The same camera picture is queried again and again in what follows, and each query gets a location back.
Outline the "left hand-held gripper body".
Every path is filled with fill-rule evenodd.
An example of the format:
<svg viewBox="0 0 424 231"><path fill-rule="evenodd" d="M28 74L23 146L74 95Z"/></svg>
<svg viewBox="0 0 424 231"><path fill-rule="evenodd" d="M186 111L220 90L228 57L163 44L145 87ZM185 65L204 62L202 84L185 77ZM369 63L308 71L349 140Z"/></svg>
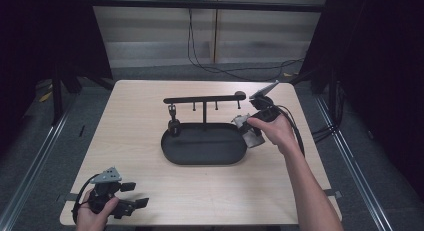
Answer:
<svg viewBox="0 0 424 231"><path fill-rule="evenodd" d="M92 212L100 213L106 203L120 191L122 177L115 167L110 167L90 180L94 184L88 204ZM135 210L133 201L120 200L111 212L115 219L121 219L123 216L130 216Z"/></svg>

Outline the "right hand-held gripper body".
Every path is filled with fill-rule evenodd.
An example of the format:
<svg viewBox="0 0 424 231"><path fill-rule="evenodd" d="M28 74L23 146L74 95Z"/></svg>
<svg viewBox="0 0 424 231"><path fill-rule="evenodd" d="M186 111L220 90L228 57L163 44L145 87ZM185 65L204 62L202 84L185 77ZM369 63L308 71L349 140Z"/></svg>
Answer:
<svg viewBox="0 0 424 231"><path fill-rule="evenodd" d="M249 102L257 110L254 117L264 122L274 121L279 115L279 108L274 104L273 100L267 94L279 84L276 80L274 83L258 90L249 97Z"/></svg>

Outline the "grey key pouch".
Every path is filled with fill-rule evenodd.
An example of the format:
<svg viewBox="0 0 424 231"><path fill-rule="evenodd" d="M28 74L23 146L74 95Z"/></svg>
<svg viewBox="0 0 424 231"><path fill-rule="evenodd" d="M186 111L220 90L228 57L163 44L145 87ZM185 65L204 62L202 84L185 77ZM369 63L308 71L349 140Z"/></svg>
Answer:
<svg viewBox="0 0 424 231"><path fill-rule="evenodd" d="M236 125L236 127L237 127L237 129L239 131L239 127L242 125L242 123L244 121L247 121L249 118L250 118L250 115L249 114L247 114L247 115L237 115L232 120L232 122ZM247 145L248 148L257 147L259 145L262 145L265 142L263 136L257 137L255 135L254 128L256 128L256 127L254 127L254 126L252 126L252 127L253 127L253 131L252 132L248 132L248 133L246 133L244 135L242 135L239 132L242 135L242 138L244 139L244 141L245 141L245 143L246 143L246 145Z"/></svg>

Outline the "black key stand with tray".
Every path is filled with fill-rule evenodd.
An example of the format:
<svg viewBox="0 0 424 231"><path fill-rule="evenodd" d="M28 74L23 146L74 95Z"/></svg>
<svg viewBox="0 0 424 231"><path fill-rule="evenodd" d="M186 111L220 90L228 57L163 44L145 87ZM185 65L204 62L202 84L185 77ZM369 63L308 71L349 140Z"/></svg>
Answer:
<svg viewBox="0 0 424 231"><path fill-rule="evenodd" d="M241 161L247 145L236 125L231 123L208 123L207 104L213 102L218 108L219 102L236 101L237 107L246 99L246 94L237 91L233 95L194 96L165 98L163 102L170 104L191 103L193 110L196 104L202 104L202 122L181 123L181 133L172 137L167 130L161 138L161 148L168 161L177 165L232 165Z"/></svg>

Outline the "black car key fob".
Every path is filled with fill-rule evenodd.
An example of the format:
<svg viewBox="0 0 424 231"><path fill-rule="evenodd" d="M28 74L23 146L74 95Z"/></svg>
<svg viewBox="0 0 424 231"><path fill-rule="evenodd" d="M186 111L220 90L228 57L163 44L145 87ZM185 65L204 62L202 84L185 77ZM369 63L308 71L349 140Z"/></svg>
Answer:
<svg viewBox="0 0 424 231"><path fill-rule="evenodd" d="M170 104L168 106L168 112L171 116L171 120L168 122L168 132L172 137L178 137L181 133L180 121L176 118L176 106Z"/></svg>

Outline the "person's right hand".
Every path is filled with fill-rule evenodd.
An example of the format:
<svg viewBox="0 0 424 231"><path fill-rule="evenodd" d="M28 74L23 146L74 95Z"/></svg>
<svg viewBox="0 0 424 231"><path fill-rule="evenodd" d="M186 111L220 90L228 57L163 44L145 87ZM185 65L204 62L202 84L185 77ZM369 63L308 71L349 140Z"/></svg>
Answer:
<svg viewBox="0 0 424 231"><path fill-rule="evenodd" d="M262 130L271 143L276 145L284 156L293 155L299 150L292 127L284 116L280 115L271 122L250 117L247 119L247 122L251 126Z"/></svg>

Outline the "person's left hand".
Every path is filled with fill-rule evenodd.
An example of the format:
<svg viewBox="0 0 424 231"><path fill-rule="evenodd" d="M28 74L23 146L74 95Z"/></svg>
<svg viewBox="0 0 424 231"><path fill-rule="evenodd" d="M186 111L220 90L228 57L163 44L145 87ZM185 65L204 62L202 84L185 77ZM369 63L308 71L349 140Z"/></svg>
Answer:
<svg viewBox="0 0 424 231"><path fill-rule="evenodd" d="M103 210L96 214L91 211L87 204L91 192L92 189L86 192L83 204L77 209L76 231L104 231L109 215L119 202L117 197L113 197L106 203Z"/></svg>

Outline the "black metal stand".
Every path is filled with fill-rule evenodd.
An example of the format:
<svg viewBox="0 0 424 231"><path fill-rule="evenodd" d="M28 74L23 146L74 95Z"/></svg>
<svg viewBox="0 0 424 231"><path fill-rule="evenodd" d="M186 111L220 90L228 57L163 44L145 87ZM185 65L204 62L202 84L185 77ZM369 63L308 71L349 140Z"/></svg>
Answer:
<svg viewBox="0 0 424 231"><path fill-rule="evenodd" d="M52 71L53 126L59 122L64 114L62 87L65 87L71 94L78 94L82 90L76 73L71 68L56 63Z"/></svg>

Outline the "dark curtain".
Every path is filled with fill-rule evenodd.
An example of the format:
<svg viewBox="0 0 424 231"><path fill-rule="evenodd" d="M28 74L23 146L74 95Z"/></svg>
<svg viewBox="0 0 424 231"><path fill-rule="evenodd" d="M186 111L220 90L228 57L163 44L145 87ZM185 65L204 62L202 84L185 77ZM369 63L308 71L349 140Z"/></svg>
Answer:
<svg viewBox="0 0 424 231"><path fill-rule="evenodd" d="M89 0L0 0L0 157L16 139L41 80L112 77Z"/></svg>
<svg viewBox="0 0 424 231"><path fill-rule="evenodd" d="M326 0L300 76L340 82L424 201L424 0Z"/></svg>

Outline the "metal floor rail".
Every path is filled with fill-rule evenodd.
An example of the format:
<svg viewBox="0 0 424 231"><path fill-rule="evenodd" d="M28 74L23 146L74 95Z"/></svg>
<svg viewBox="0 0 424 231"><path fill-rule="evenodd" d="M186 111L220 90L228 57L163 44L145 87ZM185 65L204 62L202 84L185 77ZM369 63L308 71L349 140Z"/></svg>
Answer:
<svg viewBox="0 0 424 231"><path fill-rule="evenodd" d="M324 98L321 95L318 95L315 100L327 127L330 129L332 139L334 140L377 229L379 231L393 231L392 225L390 224L384 209L365 178L350 146L340 129L336 127L333 120L330 118L329 107Z"/></svg>
<svg viewBox="0 0 424 231"><path fill-rule="evenodd" d="M62 114L57 118L50 127L49 132L44 139L34 161L29 166L23 180L20 182L17 190L14 192L11 200L5 207L4 212L0 215L0 231L12 231L20 212L22 211L33 186L38 179L43 166L45 165L50 153L52 152L57 139L67 122L70 110L73 108L77 94L71 94L67 101Z"/></svg>

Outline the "black horizontal frame bar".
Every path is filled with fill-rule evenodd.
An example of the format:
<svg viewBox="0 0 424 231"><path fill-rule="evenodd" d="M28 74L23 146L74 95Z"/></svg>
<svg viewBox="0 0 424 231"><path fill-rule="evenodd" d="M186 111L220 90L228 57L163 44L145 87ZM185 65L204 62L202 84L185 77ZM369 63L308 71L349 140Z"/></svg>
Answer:
<svg viewBox="0 0 424 231"><path fill-rule="evenodd" d="M198 0L90 0L93 6L321 13L323 5Z"/></svg>

